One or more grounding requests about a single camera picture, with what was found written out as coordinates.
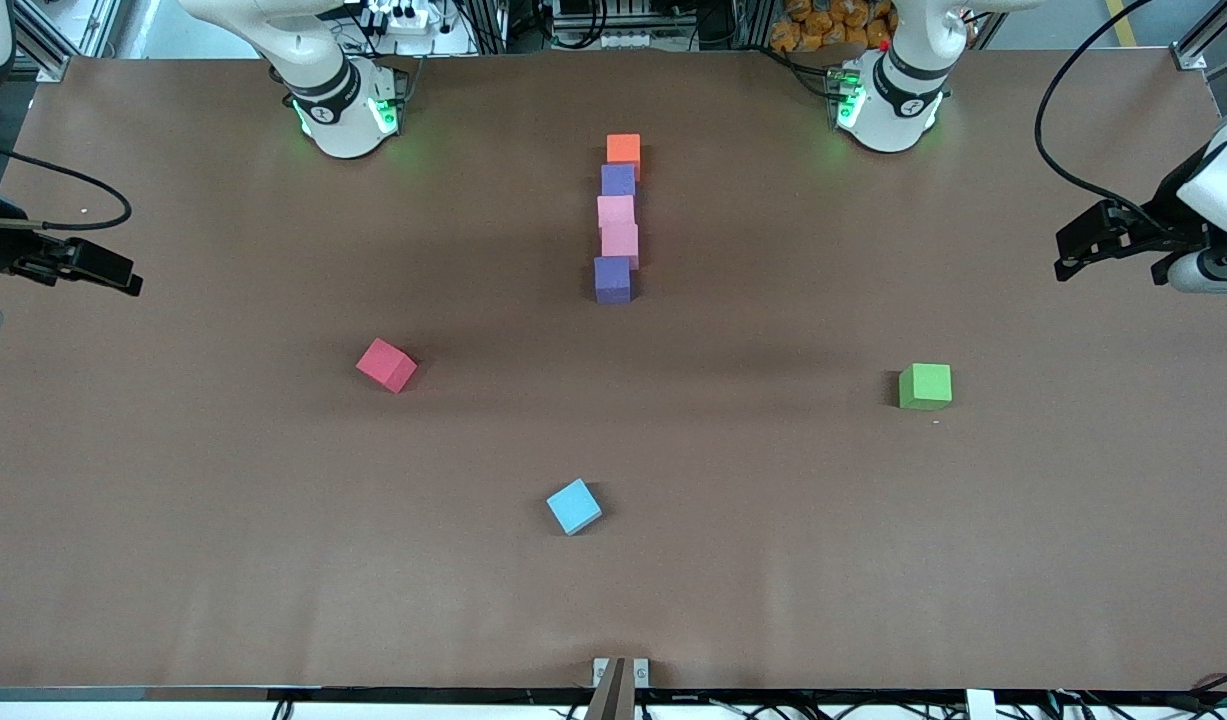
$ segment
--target purple cube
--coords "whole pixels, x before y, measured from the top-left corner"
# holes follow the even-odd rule
[[[614,163],[601,167],[600,195],[636,195],[636,166]]]
[[[631,259],[595,259],[595,302],[600,305],[625,305],[631,302]]]

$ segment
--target orange cube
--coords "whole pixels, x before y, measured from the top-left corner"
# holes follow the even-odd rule
[[[640,134],[609,136],[607,163],[631,163],[636,166],[636,182],[640,180]]]

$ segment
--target light blue cube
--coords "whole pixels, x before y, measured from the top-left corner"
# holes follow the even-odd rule
[[[550,505],[555,519],[560,520],[566,536],[579,534],[601,514],[600,503],[595,502],[595,496],[591,496],[582,478],[573,480],[562,491],[546,498],[546,505]]]

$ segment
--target magenta cube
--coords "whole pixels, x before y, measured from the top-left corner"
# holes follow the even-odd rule
[[[605,224],[634,224],[636,223],[636,196],[633,195],[601,195],[595,199],[599,207],[600,227]]]
[[[387,341],[377,339],[361,357],[356,368],[375,379],[390,393],[399,393],[404,383],[417,372],[417,363],[399,347],[391,347]]]
[[[631,269],[640,269],[640,226],[607,224],[600,228],[600,255],[629,258]]]

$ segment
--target green cube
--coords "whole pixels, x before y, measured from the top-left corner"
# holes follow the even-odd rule
[[[951,405],[951,366],[913,363],[897,378],[897,406],[941,410]]]

